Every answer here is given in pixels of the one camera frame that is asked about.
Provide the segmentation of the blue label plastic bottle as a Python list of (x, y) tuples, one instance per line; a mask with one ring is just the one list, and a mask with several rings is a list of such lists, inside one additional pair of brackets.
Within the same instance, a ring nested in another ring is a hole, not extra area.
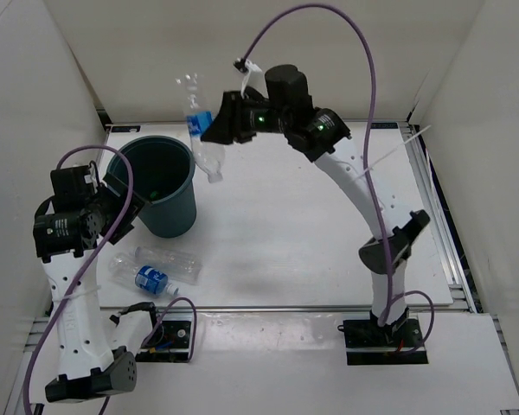
[(202, 77), (198, 73), (186, 73), (176, 79), (176, 83), (182, 95), (183, 114), (195, 164), (207, 176), (209, 183), (221, 182), (225, 150), (220, 144), (202, 141), (202, 135), (214, 120), (202, 88)]

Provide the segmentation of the clear unlabelled plastic bottle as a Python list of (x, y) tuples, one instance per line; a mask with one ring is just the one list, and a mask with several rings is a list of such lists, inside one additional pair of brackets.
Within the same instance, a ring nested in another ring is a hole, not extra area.
[(173, 280), (198, 285), (202, 262), (190, 253), (150, 246), (137, 246), (132, 253), (138, 262), (158, 269)]

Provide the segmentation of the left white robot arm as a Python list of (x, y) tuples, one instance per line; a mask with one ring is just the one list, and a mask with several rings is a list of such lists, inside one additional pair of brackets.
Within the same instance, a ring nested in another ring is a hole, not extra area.
[(107, 234), (118, 242), (140, 209), (100, 182), (95, 163), (54, 169), (53, 195), (36, 210), (33, 237), (54, 303), (58, 374), (45, 387), (50, 403), (76, 403), (129, 393), (137, 384), (138, 339), (154, 346), (164, 325), (139, 312), (113, 320), (108, 339), (93, 262)]

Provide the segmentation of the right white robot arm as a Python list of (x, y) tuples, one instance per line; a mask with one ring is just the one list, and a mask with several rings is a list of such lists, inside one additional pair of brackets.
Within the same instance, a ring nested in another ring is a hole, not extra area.
[(371, 335), (389, 346), (401, 337), (408, 317), (406, 264), (430, 217), (423, 209), (413, 211), (399, 203), (395, 194), (376, 189), (348, 126), (334, 111), (314, 106), (307, 78), (296, 66), (268, 69), (265, 82), (266, 95), (251, 86), (225, 91), (201, 140), (244, 144), (259, 133), (279, 133), (343, 191), (372, 233), (359, 257), (372, 275)]

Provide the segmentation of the dark teal plastic bin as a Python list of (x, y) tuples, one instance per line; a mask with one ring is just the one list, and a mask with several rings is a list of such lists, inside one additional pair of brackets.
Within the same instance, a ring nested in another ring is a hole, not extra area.
[(175, 238), (195, 223), (195, 159), (189, 147), (173, 137), (146, 136), (120, 151), (131, 164), (133, 190), (147, 201), (138, 214), (149, 231)]

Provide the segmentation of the crushed blue label bottle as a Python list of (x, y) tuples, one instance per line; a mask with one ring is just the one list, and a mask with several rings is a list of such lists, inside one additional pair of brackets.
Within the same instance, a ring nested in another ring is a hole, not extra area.
[(171, 282), (167, 274), (153, 266), (141, 265), (124, 253), (117, 254), (110, 260), (108, 271), (117, 284), (150, 297), (175, 298), (179, 294), (179, 287)]

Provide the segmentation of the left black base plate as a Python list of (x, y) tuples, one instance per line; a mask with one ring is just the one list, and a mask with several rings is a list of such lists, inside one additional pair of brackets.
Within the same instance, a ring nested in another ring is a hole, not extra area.
[[(174, 311), (178, 303), (186, 303), (190, 311), (181, 316)], [(190, 363), (195, 353), (197, 310), (187, 297), (172, 300), (163, 311), (155, 312), (152, 332), (144, 339), (136, 361), (145, 363)]]

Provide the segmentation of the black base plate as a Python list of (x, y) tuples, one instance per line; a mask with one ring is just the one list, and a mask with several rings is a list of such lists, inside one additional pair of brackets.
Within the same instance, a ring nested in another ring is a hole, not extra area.
[[(186, 303), (190, 311), (181, 316), (174, 311), (178, 303)], [(136, 361), (145, 363), (190, 363), (195, 353), (197, 310), (187, 297), (172, 300), (163, 311), (155, 312), (152, 332), (144, 339)]]
[(344, 335), (348, 366), (426, 365), (427, 351), (416, 317), (408, 319), (393, 335), (387, 335), (371, 318), (343, 320), (337, 329)]

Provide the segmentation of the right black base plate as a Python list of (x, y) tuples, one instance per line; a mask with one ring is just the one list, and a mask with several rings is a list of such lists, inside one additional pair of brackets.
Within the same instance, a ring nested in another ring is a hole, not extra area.
[(393, 335), (387, 335), (371, 318), (343, 320), (337, 329), (344, 335), (348, 366), (426, 365), (427, 351), (416, 317), (408, 319)]

